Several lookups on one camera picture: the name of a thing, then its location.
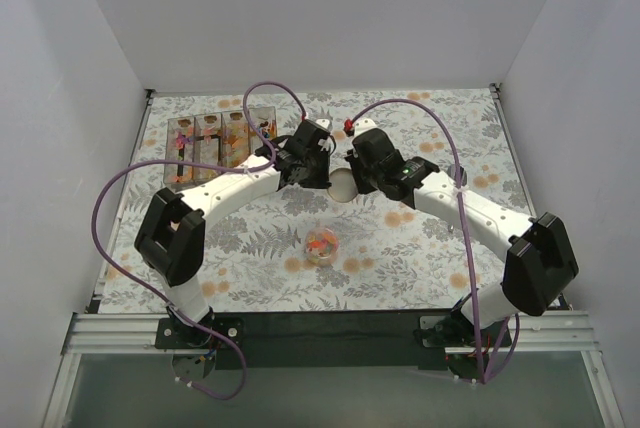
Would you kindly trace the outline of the clear compartment candy box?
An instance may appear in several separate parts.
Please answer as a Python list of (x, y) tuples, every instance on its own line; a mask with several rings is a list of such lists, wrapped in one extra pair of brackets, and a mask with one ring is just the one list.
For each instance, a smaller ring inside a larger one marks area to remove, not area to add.
[(240, 165), (263, 146), (258, 133), (266, 139), (277, 136), (273, 107), (251, 107), (249, 113), (255, 129), (250, 128), (241, 110), (171, 119), (167, 127), (165, 158), (209, 166)]

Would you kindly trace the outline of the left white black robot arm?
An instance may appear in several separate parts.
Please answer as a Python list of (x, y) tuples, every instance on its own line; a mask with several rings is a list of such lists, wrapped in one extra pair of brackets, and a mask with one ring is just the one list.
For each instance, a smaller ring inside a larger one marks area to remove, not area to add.
[(173, 330), (193, 348), (213, 334), (213, 310), (198, 279), (207, 230), (245, 205), (285, 187), (325, 189), (329, 183), (330, 126), (327, 119), (302, 121), (294, 134), (267, 142), (236, 173), (151, 199), (134, 247), (159, 278)]

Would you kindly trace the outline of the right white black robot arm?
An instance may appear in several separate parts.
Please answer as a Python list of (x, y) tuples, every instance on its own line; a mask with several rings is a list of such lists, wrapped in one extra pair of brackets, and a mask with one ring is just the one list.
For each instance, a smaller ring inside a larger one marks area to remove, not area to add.
[(501, 207), (456, 187), (449, 174), (421, 157), (405, 159), (372, 121), (351, 130), (349, 162), (361, 194), (388, 199), (466, 228), (504, 263), (501, 281), (467, 295), (423, 336), (431, 346), (475, 345), (496, 322), (519, 313), (542, 315), (577, 276), (579, 269), (562, 220), (551, 213), (538, 218)]

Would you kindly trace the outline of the round wooden jar lid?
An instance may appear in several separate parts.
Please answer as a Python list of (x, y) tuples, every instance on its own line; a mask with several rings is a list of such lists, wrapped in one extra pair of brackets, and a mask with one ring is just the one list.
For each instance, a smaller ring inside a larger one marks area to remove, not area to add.
[(329, 175), (328, 195), (338, 203), (349, 203), (358, 196), (358, 188), (352, 171), (348, 168), (337, 168)]

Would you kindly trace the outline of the silver metal scoop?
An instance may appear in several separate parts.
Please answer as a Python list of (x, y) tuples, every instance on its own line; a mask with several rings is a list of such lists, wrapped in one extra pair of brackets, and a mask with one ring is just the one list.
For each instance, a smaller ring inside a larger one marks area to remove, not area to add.
[(455, 187), (461, 188), (467, 186), (467, 174), (464, 168), (457, 167), (456, 165), (452, 164), (448, 167), (447, 173), (452, 179)]

